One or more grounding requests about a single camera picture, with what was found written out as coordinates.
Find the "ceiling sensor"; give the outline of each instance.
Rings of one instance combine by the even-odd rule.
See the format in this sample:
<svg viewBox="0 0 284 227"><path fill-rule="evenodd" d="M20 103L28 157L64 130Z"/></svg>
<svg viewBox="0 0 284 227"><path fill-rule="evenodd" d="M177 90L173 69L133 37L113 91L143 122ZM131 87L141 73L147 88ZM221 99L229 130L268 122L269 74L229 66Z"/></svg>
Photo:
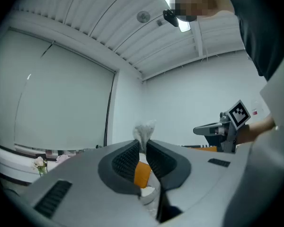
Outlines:
<svg viewBox="0 0 284 227"><path fill-rule="evenodd" d="M150 14L146 11L141 11L137 14L137 20L143 24L147 23L150 20L150 18L151 18Z"/></svg>

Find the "white corrugated ceiling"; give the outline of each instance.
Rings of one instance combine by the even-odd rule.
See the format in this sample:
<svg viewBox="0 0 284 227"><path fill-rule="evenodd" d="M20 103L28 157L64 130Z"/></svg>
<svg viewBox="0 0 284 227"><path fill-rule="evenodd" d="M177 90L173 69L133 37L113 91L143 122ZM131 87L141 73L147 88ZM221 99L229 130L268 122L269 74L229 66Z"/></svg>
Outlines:
<svg viewBox="0 0 284 227"><path fill-rule="evenodd" d="M18 0L13 9L70 26L97 40L149 78L201 59L193 29L182 33L163 18L165 0ZM151 18L140 23L137 14ZM199 21L203 56L244 49L237 18L220 13Z"/></svg>

